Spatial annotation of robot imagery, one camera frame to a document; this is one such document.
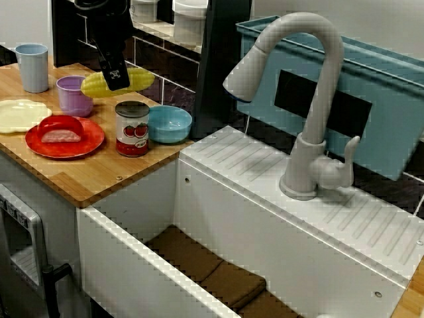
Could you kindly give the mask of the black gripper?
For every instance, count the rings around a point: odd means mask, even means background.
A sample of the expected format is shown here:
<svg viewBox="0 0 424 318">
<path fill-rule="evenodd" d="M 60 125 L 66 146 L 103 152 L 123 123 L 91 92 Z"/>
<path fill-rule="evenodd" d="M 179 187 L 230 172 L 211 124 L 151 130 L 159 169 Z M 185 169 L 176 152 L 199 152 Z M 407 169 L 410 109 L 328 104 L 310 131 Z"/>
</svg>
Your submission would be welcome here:
<svg viewBox="0 0 424 318">
<path fill-rule="evenodd" d="M 90 40 L 97 47 L 99 65 L 111 91 L 127 88 L 129 75 L 124 59 L 125 41 L 133 35 L 133 22 L 128 11 L 120 15 L 88 15 Z"/>
</svg>

